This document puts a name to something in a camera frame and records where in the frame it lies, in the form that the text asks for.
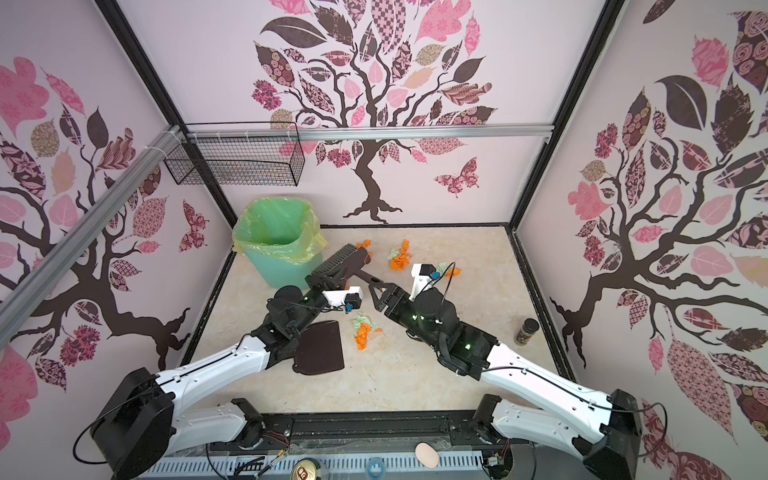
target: wall mural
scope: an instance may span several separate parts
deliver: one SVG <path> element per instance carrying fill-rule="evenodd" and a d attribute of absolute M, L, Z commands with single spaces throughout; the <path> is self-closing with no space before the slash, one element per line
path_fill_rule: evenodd
<path fill-rule="evenodd" d="M 17 57 L 14 67 L 13 71 L 0 66 L 0 117 L 9 129 L 0 131 L 0 155 L 8 167 L 8 177 L 0 186 L 0 231 L 4 240 L 14 239 L 0 242 L 0 269 L 5 270 L 0 283 L 9 290 L 95 205 L 97 191 L 114 184 L 109 172 L 127 168 L 137 153 L 130 128 L 110 140 L 98 108 L 86 114 L 74 90 L 49 73 L 45 79 L 61 101 L 61 110 L 46 111 L 43 107 L 51 93 L 35 83 L 35 66 Z M 25 121 L 42 121 L 29 139 L 16 137 L 17 126 Z M 153 196 L 160 182 L 158 166 L 72 266 L 77 283 L 37 307 L 31 323 L 41 318 L 40 326 L 12 337 L 12 342 L 23 336 L 37 337 L 27 359 L 6 346 L 0 361 L 0 449 L 10 439 L 5 423 L 26 415 L 26 400 L 37 395 L 35 375 L 66 391 L 68 368 L 93 359 L 104 338 L 130 333 L 152 338 L 158 367 L 165 369 L 169 349 L 181 349 L 189 337 L 175 335 L 188 308 L 164 324 L 155 317 L 122 312 L 117 303 L 118 296 L 131 291 L 130 277 L 141 274 L 130 258 L 152 254 L 161 247 L 152 240 L 163 225 L 168 201 L 168 197 Z M 202 247 L 201 231 L 207 220 L 185 200 L 174 208 L 190 225 L 180 251 Z"/>
<path fill-rule="evenodd" d="M 458 0 L 455 5 L 452 0 L 319 0 L 309 2 L 311 9 L 304 0 L 270 1 L 296 15 L 275 18 L 261 31 L 270 32 L 263 35 L 265 42 L 273 41 L 271 35 L 277 34 L 294 48 L 281 51 L 261 45 L 262 40 L 256 42 L 259 63 L 280 91 L 268 81 L 258 80 L 252 97 L 274 110 L 273 122 L 295 121 L 302 128 L 484 124 L 495 110 L 476 105 L 492 84 L 469 83 L 484 59 L 472 58 L 480 41 L 480 25 L 469 14 L 470 0 Z M 372 21 L 366 25 L 361 19 L 368 4 Z M 319 28 L 299 15 L 315 20 Z M 404 39 L 406 26 L 419 17 L 416 37 Z M 462 32 L 461 38 L 449 41 L 450 35 Z M 412 42 L 427 37 L 436 43 L 425 45 L 414 56 Z M 307 59 L 306 49 L 319 45 L 328 52 Z M 296 109 L 279 108 L 284 101 Z M 370 163 L 376 158 L 382 163 L 388 159 L 400 162 L 404 153 L 426 162 L 425 154 L 441 155 L 464 145 L 458 138 L 409 143 L 396 139 L 313 141 L 302 142 L 302 147 L 305 153 L 315 152 L 318 164 L 328 160 L 341 168 L 356 162 L 355 174 L 368 195 L 344 217 L 369 212 L 372 220 L 387 223 L 379 212 L 402 209 L 382 198 Z M 293 146 L 288 145 L 286 154 L 291 151 Z M 477 158 L 472 158 L 460 174 L 434 180 L 458 197 L 465 188 L 477 185 L 476 170 Z"/>
<path fill-rule="evenodd" d="M 666 11 L 671 4 L 660 0 L 654 8 L 662 5 Z M 748 358 L 750 352 L 764 347 L 768 333 L 764 329 L 733 328 L 727 319 L 717 319 L 707 310 L 709 306 L 731 304 L 768 315 L 764 301 L 743 298 L 733 290 L 745 282 L 768 287 L 768 258 L 754 252 L 768 247 L 768 216 L 741 218 L 747 202 L 768 201 L 768 179 L 763 175 L 768 149 L 732 153 L 754 127 L 751 137 L 768 133 L 768 107 L 759 116 L 750 102 L 750 94 L 761 104 L 768 99 L 768 15 L 731 15 L 737 20 L 738 32 L 730 74 L 728 47 L 716 38 L 695 38 L 692 61 L 699 81 L 681 74 L 659 79 L 657 83 L 666 89 L 666 107 L 652 106 L 643 90 L 631 103 L 621 134 L 616 124 L 598 133 L 597 159 L 581 170 L 585 181 L 568 194 L 568 203 L 584 220 L 576 237 L 584 239 L 584 259 L 592 269 L 590 279 L 577 310 L 551 301 L 565 320 L 562 335 L 566 348 L 572 339 L 586 368 L 583 329 L 604 294 L 614 301 L 616 297 L 608 292 L 617 290 L 616 308 L 626 309 L 630 329 L 648 321 L 648 358 L 654 371 L 664 368 L 666 357 L 680 390 L 736 441 L 729 396 L 733 392 L 736 405 L 756 435 L 768 441 L 768 389 L 764 385 L 768 373 L 765 366 Z M 705 88 L 720 91 L 714 104 L 707 104 Z M 710 135 L 717 151 L 707 151 L 685 137 L 665 136 L 668 121 Z M 647 186 L 647 172 L 663 176 L 655 185 Z M 684 204 L 689 198 L 692 201 Z M 684 232 L 694 223 L 709 226 L 709 233 L 691 236 Z M 725 243 L 744 252 L 729 257 L 723 252 Z M 649 247 L 654 247 L 650 253 L 639 254 Z M 695 286 L 699 294 L 670 296 L 668 292 L 681 286 Z M 711 293 L 715 288 L 718 294 Z M 660 323 L 669 325 L 670 335 L 660 331 Z M 690 334 L 695 345 L 675 336 L 681 332 Z M 713 346 L 730 351 L 708 351 Z M 740 381 L 723 380 L 722 372 Z M 651 450 L 661 441 L 661 421 L 652 410 L 644 415 L 648 429 L 644 446 Z M 668 435 L 646 459 L 658 468 L 671 466 L 671 478 L 728 478 L 715 464 L 691 453 L 676 452 L 671 445 Z"/>

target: black pole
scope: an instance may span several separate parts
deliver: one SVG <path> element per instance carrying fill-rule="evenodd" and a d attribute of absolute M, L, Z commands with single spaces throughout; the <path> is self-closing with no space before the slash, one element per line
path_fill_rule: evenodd
<path fill-rule="evenodd" d="M 152 95 L 157 107 L 160 108 L 165 120 L 172 125 L 178 125 L 184 135 L 189 133 L 187 125 L 184 123 L 184 119 L 181 118 L 179 111 L 176 109 L 176 105 L 171 100 L 168 91 L 165 89 L 163 82 L 154 70 L 149 57 L 144 49 L 141 47 L 136 34 L 131 26 L 128 24 L 128 20 L 125 18 L 123 11 L 120 9 L 117 0 L 95 0 L 96 5 L 101 10 L 101 14 L 107 21 L 109 26 L 114 32 L 114 36 L 118 38 L 120 45 L 123 46 L 123 50 L 130 58 L 131 63 L 134 64 L 134 68 L 138 72 L 141 80 L 147 86 L 147 90 Z M 221 190 L 221 186 L 214 180 L 214 175 L 210 171 L 208 164 L 205 162 L 202 153 L 197 148 L 196 144 L 187 142 L 184 145 L 184 149 L 187 151 L 187 155 L 192 160 L 193 165 L 200 174 L 200 178 L 205 182 L 210 195 L 214 198 L 216 205 L 221 209 L 221 213 L 227 222 L 234 227 L 237 222 L 237 215 L 232 209 L 227 196 Z"/>
<path fill-rule="evenodd" d="M 598 61 L 600 53 L 602 53 L 603 47 L 605 46 L 605 42 L 616 24 L 616 19 L 618 18 L 619 11 L 623 4 L 624 0 L 607 0 L 605 5 L 603 5 L 603 10 L 600 12 L 594 30 L 592 30 L 592 35 L 587 42 L 587 47 L 584 49 L 584 54 L 578 62 L 576 72 L 571 79 L 571 83 L 568 85 L 568 90 L 565 92 L 558 113 L 554 116 L 554 130 L 552 131 L 552 135 L 550 136 L 549 141 L 544 145 L 544 148 L 539 152 L 538 158 L 536 158 L 533 168 L 531 169 L 531 174 L 528 175 L 528 179 L 525 182 L 525 188 L 520 196 L 520 200 L 515 206 L 515 212 L 512 214 L 512 219 L 509 221 L 509 225 L 513 229 L 520 226 L 523 215 L 525 215 L 525 211 L 531 203 L 531 199 L 541 181 L 541 177 L 547 169 L 547 165 L 554 153 L 554 149 L 557 147 L 560 138 L 563 136 L 565 126 L 568 124 L 568 119 L 571 118 L 576 103 L 581 97 L 581 93 L 584 91 L 584 86 L 587 84 L 587 80 L 592 73 L 594 64 Z"/>

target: white vent grille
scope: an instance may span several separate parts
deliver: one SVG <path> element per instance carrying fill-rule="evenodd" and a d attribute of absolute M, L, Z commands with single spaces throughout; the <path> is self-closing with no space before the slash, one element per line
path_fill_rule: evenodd
<path fill-rule="evenodd" d="M 323 463 L 329 473 L 364 473 L 366 465 L 371 458 L 380 458 L 384 461 L 387 472 L 448 472 L 448 471 L 475 471 L 482 467 L 482 453 L 480 452 L 440 452 L 440 463 L 437 468 L 426 468 L 416 455 L 412 452 L 407 453 L 347 453 L 347 454 L 328 454 L 328 455 L 288 455 L 284 460 L 276 463 L 264 475 L 281 474 L 285 475 L 293 469 L 293 466 L 302 458 L 311 456 Z M 227 457 L 211 457 L 210 460 L 221 473 L 232 475 L 238 465 L 253 460 L 260 455 Z M 264 465 L 267 465 L 275 458 L 275 455 L 267 455 Z M 185 477 L 207 477 L 216 475 L 210 468 L 205 457 L 170 457 L 163 458 L 152 468 L 146 471 L 141 478 L 166 478 L 183 474 Z"/>

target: can lid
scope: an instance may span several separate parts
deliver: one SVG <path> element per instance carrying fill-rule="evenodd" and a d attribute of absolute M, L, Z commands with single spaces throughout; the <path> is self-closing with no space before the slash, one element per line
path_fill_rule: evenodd
<path fill-rule="evenodd" d="M 539 325 L 538 325 L 538 322 L 534 319 L 525 319 L 525 323 L 523 323 L 523 328 L 525 328 L 526 331 L 533 333 L 538 331 Z"/>

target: butterfly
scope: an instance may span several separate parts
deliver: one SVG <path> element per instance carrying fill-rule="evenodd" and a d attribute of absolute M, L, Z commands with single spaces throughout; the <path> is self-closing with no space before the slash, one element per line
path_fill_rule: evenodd
<path fill-rule="evenodd" d="M 477 157 L 472 158 L 462 168 L 462 172 L 454 177 L 453 175 L 439 175 L 435 181 L 448 187 L 448 192 L 458 198 L 458 194 L 464 190 L 464 187 L 477 187 L 478 176 L 475 171 L 478 169 Z"/>
<path fill-rule="evenodd" d="M 203 214 L 195 213 L 194 208 L 184 200 L 184 216 L 187 218 L 187 223 L 190 224 L 190 229 L 181 238 L 179 243 L 179 251 L 183 252 L 189 250 L 192 247 L 200 248 L 205 245 L 205 236 L 201 233 L 205 230 L 205 224 L 210 220 L 205 220 Z"/>

